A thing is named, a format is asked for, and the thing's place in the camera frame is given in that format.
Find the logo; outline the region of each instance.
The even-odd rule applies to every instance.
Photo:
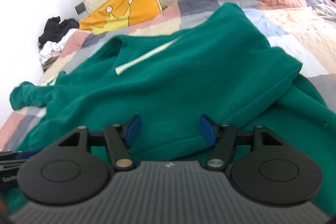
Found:
[[[172,167],[174,167],[174,166],[175,166],[175,164],[173,164],[172,162],[166,164],[166,167],[168,167],[168,168],[172,168]]]
[[[7,178],[2,177],[2,181],[3,181],[3,182],[10,182],[10,181],[12,181],[12,180],[16,180],[16,179],[17,179],[16,176],[10,176],[10,177],[7,177]]]

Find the bed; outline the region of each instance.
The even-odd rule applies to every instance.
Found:
[[[92,12],[106,0],[83,1],[88,12]],[[336,5],[330,0],[159,1],[164,11],[152,20],[98,35],[75,31],[60,57],[41,77],[39,85],[53,85],[61,71],[70,74],[115,35],[170,35],[202,24],[221,5],[231,2],[240,6],[272,47],[281,47],[303,64],[300,73],[319,92],[329,114],[332,116],[336,112]],[[0,149],[15,150],[45,114],[46,108],[31,106],[13,112],[0,130]],[[330,131],[335,129],[333,126],[325,125]],[[320,191],[320,203],[325,203],[327,192],[327,188]],[[330,214],[336,213],[335,197],[328,196],[327,201],[329,205],[324,204],[323,209]]]

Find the gray ribbed surface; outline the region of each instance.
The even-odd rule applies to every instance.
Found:
[[[43,207],[28,203],[17,224],[320,224],[328,216],[312,203],[270,208],[239,195],[226,176],[197,161],[142,162],[117,173],[107,188],[84,203]]]

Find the crown print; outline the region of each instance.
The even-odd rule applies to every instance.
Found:
[[[113,31],[116,29],[128,27],[129,26],[129,16],[131,14],[131,3],[132,2],[133,0],[128,0],[128,8],[126,12],[122,16],[119,16],[119,17],[116,17],[112,13],[112,6],[110,5],[107,6],[105,10],[109,14],[109,18],[105,20],[106,23],[103,25],[103,27],[95,27],[95,26],[90,25],[90,29],[92,30],[92,32],[94,32],[95,34],[100,34],[103,32]]]

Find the white stripe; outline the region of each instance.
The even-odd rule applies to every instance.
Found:
[[[122,74],[125,70],[127,70],[128,68],[140,63],[141,61],[143,60],[146,60],[148,58],[150,58],[151,56],[159,53],[159,52],[162,52],[164,51],[165,49],[167,49],[170,45],[174,44],[176,41],[178,41],[179,39],[181,38],[181,36],[179,36],[178,38],[175,38],[174,40],[172,41],[169,41],[167,43],[164,43],[163,45],[161,46],[158,46],[156,47],[155,49],[152,49],[151,51],[145,53],[144,55],[141,55],[139,56],[138,58],[130,61],[130,62],[127,62],[123,65],[120,65],[118,67],[115,68],[115,72],[117,73],[117,75],[120,75]]]

